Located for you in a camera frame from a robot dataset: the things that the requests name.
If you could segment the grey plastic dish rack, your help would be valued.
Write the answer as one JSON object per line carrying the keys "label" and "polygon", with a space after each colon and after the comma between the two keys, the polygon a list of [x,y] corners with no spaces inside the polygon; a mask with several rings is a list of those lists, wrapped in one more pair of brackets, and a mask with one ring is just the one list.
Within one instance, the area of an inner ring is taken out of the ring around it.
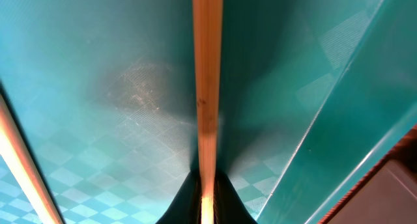
{"label": "grey plastic dish rack", "polygon": [[416,177],[389,161],[329,224],[416,224]]}

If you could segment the teal plastic tray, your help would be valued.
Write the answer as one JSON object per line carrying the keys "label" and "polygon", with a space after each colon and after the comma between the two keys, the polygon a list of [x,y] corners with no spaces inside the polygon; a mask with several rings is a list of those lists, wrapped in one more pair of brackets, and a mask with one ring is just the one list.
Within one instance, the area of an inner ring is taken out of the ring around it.
{"label": "teal plastic tray", "polygon": [[[192,0],[1,0],[1,94],[65,223],[156,223],[197,169]],[[317,223],[416,124],[416,0],[223,0],[218,169]]]}

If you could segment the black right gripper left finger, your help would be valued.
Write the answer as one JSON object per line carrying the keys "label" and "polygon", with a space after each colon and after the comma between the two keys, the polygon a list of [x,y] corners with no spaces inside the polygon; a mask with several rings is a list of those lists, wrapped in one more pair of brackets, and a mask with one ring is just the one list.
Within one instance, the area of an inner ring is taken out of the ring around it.
{"label": "black right gripper left finger", "polygon": [[156,224],[201,223],[201,178],[191,171],[185,178],[167,211]]}

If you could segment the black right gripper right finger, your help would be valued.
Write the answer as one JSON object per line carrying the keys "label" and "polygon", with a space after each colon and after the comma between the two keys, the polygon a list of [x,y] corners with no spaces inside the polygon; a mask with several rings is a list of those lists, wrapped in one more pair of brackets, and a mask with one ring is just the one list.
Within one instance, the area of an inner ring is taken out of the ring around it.
{"label": "black right gripper right finger", "polygon": [[257,223],[240,200],[228,176],[222,171],[216,171],[214,180],[214,223]]}

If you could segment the wooden chopstick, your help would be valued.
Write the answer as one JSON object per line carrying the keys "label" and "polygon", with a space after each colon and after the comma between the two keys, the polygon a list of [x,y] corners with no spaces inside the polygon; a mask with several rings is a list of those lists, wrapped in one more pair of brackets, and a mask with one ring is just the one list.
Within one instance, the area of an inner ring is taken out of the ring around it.
{"label": "wooden chopstick", "polygon": [[63,224],[14,119],[1,99],[1,155],[43,223]]}
{"label": "wooden chopstick", "polygon": [[223,0],[192,0],[201,223],[214,223]]}

